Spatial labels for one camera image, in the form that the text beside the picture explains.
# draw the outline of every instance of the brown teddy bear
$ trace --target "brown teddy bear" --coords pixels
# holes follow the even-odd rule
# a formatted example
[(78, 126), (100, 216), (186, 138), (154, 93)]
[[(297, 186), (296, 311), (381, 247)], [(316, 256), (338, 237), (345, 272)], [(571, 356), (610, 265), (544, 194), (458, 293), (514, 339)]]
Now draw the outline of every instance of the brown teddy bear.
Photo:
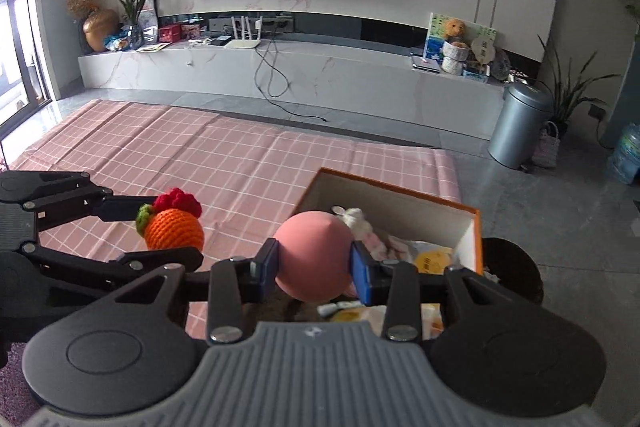
[(466, 25), (459, 19), (449, 19), (444, 24), (444, 39), (448, 42), (462, 41), (465, 37)]

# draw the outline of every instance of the gray tile floor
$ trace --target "gray tile floor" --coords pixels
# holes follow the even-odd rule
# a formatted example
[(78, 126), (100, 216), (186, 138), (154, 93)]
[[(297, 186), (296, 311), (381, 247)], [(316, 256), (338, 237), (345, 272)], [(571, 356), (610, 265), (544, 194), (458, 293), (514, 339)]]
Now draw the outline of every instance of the gray tile floor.
[(8, 160), (97, 98), (253, 115), (293, 126), (320, 124), (330, 133), (450, 150), (463, 202), (481, 210), (483, 235), (524, 248), (540, 267), (544, 306), (590, 331), (604, 347), (607, 376), (595, 410), (614, 426), (625, 425), (640, 411), (640, 238), (630, 228), (639, 217), (633, 200), (640, 200), (640, 187), (608, 179), (607, 152), (600, 147), (568, 135), (558, 168), (524, 174), (491, 160), (483, 140), (395, 120), (286, 104), (290, 111), (322, 116), (325, 123), (288, 115), (257, 99), (78, 86), (75, 94), (34, 115), (4, 140)]

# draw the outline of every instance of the white basket bag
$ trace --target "white basket bag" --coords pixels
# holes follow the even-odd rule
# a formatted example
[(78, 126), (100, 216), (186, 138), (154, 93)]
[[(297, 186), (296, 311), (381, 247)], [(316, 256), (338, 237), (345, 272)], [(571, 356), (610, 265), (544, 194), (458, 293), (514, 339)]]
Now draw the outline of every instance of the white basket bag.
[[(549, 127), (553, 126), (556, 130), (556, 136), (551, 136), (548, 132)], [(558, 164), (558, 149), (560, 147), (560, 133), (558, 127), (551, 121), (545, 122), (540, 134), (540, 139), (536, 146), (536, 150), (531, 157), (531, 161), (538, 167), (552, 168)]]

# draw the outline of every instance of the tv console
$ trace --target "tv console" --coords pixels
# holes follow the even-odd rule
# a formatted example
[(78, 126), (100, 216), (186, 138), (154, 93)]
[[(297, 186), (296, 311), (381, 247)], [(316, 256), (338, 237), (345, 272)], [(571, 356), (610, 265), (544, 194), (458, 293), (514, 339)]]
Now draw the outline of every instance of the tv console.
[[(156, 53), (105, 52), (80, 57), (88, 88), (150, 89), (261, 98), (254, 83), (268, 46), (229, 49), (180, 42)], [(276, 67), (290, 81), (278, 100), (392, 118), (489, 139), (500, 114), (501, 84), (421, 72), (407, 56), (313, 42), (278, 41)], [(271, 63), (274, 47), (268, 54)], [(255, 79), (266, 90), (271, 68)], [(273, 74), (273, 91), (284, 80)]]

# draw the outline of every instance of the framed picture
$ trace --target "framed picture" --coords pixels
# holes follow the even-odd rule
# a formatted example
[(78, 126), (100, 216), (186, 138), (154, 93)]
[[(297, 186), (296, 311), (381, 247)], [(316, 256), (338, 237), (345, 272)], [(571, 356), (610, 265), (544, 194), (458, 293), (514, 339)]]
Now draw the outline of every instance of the framed picture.
[(145, 0), (138, 23), (146, 44), (158, 42), (158, 0)]

